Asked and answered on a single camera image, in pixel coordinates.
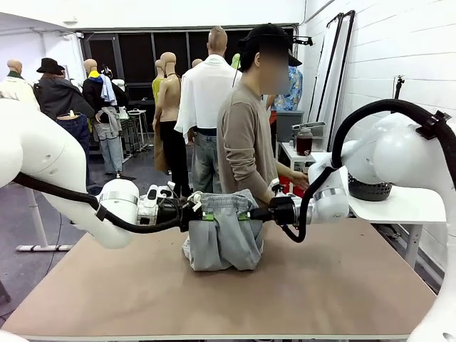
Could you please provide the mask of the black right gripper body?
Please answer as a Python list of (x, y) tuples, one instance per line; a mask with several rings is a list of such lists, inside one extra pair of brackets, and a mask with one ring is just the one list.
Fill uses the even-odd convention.
[(290, 196), (274, 197), (269, 203), (269, 211), (278, 225), (294, 224), (295, 205)]

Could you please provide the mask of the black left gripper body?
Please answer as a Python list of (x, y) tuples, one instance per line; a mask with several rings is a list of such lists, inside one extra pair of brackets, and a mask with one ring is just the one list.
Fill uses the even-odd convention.
[(173, 226), (178, 226), (181, 216), (182, 205), (179, 199), (167, 197), (158, 202), (156, 224), (171, 222)]

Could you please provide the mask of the person's left hand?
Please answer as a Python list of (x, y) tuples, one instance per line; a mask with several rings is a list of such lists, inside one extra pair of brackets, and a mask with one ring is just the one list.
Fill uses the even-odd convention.
[(303, 172), (292, 170), (289, 179), (295, 187), (299, 187), (302, 190), (306, 190), (309, 187), (308, 176)]

